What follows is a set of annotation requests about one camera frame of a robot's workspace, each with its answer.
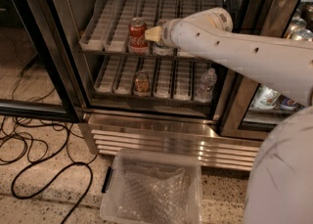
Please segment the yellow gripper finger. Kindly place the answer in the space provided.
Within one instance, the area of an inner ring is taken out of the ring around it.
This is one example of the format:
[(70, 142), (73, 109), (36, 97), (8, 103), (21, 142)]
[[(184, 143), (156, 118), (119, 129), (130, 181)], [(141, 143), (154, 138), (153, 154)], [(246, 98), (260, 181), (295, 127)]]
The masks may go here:
[(159, 42), (161, 40), (162, 27), (155, 26), (145, 31), (145, 39), (148, 41)]

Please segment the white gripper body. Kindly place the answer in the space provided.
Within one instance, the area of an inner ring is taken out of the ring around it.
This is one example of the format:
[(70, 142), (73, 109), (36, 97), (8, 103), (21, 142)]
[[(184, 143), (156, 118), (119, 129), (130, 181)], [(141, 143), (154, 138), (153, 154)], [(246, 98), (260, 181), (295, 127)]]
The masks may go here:
[(179, 19), (174, 19), (167, 21), (161, 29), (161, 40), (167, 47), (174, 48), (176, 44), (174, 43), (171, 33), (173, 32), (174, 26), (179, 23)]

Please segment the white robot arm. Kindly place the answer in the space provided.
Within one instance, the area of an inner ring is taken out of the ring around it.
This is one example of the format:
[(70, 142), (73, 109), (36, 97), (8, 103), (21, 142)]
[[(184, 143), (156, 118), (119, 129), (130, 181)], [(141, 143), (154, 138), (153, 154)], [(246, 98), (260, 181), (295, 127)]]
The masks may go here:
[(249, 175), (244, 224), (313, 224), (313, 46), (238, 34), (214, 8), (145, 31), (148, 41), (213, 60), (305, 106), (268, 134)]

